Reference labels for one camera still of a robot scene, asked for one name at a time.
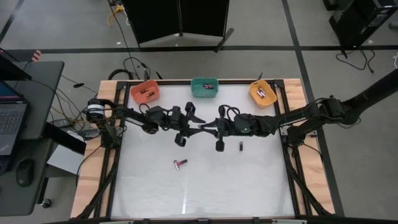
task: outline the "computer mouse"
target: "computer mouse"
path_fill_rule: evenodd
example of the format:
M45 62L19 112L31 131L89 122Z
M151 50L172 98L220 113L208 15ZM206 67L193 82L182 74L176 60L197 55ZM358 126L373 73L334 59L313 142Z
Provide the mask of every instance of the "computer mouse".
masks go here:
M17 184L21 187L28 187L32 184L34 177L35 161L26 159L19 163L16 171Z

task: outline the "yellow bin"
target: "yellow bin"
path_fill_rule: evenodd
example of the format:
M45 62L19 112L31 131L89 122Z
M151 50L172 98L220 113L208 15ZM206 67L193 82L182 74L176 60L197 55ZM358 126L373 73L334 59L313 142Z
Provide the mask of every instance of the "yellow bin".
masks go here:
M261 98L257 91L261 87L266 92L266 97ZM258 80L250 84L250 95L256 102L257 106L260 108L265 108L277 100L275 93L272 91L271 87L265 80Z

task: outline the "orange bin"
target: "orange bin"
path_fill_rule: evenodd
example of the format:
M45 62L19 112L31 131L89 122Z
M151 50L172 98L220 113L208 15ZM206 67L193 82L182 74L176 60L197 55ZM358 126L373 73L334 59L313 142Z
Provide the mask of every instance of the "orange bin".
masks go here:
M266 96L264 98L261 98L257 94L259 87L261 87L266 93ZM265 80L258 80L250 84L250 95L256 102L257 106L260 108L265 108L266 106L275 103L275 101L277 100L274 91L272 91L271 87Z
M155 80L148 80L131 88L130 95L139 105L159 98L159 86Z

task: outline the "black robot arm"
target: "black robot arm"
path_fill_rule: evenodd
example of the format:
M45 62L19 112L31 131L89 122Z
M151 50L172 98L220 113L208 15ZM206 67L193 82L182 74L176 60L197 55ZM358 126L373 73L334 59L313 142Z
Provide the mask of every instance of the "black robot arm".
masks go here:
M112 115L107 118L106 110L111 110ZM138 113L131 108L123 105L117 105L110 100L91 99L88 102L86 119L90 123L96 124L101 135L101 144L104 147L115 148L119 146L119 138L117 138L116 128L110 125L110 121L115 119L123 119L132 124L136 124L148 134L155 134L159 127L164 131L173 129L179 131L176 135L175 142L179 146L185 146L186 139L200 132L207 132L215 135L215 130L205 130L198 128L190 128L189 121L194 123L206 123L206 121L195 116L195 106L188 102L185 106L186 114L181 112L179 106L173 106L171 110L164 109L160 106L149 108L145 113Z
M221 105L218 109L220 118L201 125L202 129L217 128L216 150L224 150L223 137L226 136L259 136L275 134L278 128L305 121L299 126L290 126L287 135L290 143L300 144L305 136L324 124L347 124L357 122L366 109L398 91L398 69L364 90L352 99L341 102L333 96L317 99L303 108L299 108L278 116L257 116L241 114L237 108ZM225 118L232 111L234 119Z

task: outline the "plastic bin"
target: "plastic bin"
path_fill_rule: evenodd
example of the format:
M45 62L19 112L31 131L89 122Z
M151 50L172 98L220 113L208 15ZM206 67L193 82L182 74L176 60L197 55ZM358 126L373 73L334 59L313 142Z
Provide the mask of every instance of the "plastic bin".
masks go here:
M191 91L194 97L213 98L218 92L218 80L216 78L194 78L191 81Z
M132 87L130 95L138 105L141 103L148 103L159 98L159 86L155 80L148 80Z
M257 94L259 87L261 87L265 91L266 97L261 98ZM275 101L277 100L274 91L272 91L271 87L268 85L268 83L265 80L258 80L250 84L250 95L256 102L257 106L260 108L265 108L275 103Z

